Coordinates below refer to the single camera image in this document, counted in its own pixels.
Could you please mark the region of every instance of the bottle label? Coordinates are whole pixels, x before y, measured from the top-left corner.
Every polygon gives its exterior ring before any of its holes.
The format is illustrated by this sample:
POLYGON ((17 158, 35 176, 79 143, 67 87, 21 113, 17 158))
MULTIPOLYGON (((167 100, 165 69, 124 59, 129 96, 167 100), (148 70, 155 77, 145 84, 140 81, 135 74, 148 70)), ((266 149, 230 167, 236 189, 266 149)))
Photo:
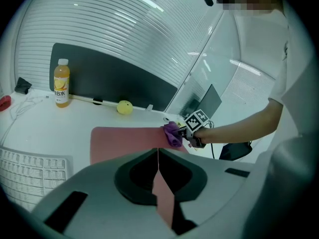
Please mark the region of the bottle label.
POLYGON ((66 78, 54 77, 55 101, 58 104, 63 104, 69 101, 69 80, 70 80, 70 77, 66 77, 66 78))

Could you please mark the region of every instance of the black slot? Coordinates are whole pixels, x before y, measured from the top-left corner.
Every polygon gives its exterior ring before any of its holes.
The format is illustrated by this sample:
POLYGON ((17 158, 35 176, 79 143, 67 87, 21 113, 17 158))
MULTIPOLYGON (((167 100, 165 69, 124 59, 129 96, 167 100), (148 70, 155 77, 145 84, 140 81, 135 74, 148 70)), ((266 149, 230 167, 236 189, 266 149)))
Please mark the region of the black slot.
POLYGON ((245 177, 247 178, 248 175, 250 174, 250 172, 247 172, 247 171, 243 171, 243 170, 238 170, 238 169, 234 169, 234 168, 228 168, 225 170, 226 173, 231 173, 231 174, 234 174, 234 175, 238 175, 238 176, 241 176, 241 177, 245 177))
POLYGON ((73 191, 44 223, 57 232, 63 233, 87 196, 83 192, 73 191))

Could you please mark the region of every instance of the orange juice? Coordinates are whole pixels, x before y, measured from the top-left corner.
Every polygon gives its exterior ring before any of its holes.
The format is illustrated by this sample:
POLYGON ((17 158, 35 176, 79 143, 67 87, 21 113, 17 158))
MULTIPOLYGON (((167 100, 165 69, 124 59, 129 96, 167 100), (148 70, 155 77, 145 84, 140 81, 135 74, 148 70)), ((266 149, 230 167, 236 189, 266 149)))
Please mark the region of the orange juice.
POLYGON ((58 66, 54 69, 55 103, 60 108, 69 105, 70 69, 68 63, 67 59, 60 58, 58 66))

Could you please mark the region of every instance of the bottle cap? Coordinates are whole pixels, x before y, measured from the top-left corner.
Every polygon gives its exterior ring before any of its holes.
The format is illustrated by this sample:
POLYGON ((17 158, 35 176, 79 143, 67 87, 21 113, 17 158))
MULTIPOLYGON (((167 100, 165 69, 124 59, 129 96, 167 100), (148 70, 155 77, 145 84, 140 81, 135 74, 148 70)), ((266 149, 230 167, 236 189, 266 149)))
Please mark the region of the bottle cap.
POLYGON ((68 59, 65 59, 65 58, 60 58, 60 59, 59 59, 59 62, 58 62, 58 64, 59 64, 60 66, 67 66, 68 63, 69 63, 69 60, 68 60, 68 59))

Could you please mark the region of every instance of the red object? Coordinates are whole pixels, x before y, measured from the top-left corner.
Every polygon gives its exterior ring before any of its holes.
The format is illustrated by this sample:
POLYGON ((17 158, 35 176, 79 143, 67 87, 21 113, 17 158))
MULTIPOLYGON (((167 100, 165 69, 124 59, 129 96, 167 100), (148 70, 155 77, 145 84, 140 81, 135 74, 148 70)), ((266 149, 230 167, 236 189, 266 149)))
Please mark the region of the red object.
POLYGON ((4 96, 0 99, 0 112, 4 111, 11 105, 11 96, 4 96))
MULTIPOLYGON (((169 145, 162 127, 96 127, 91 132, 91 164, 152 148, 170 148, 188 153, 184 146, 169 145)), ((153 194, 157 196, 157 212, 171 227, 174 195, 158 170, 153 194)))

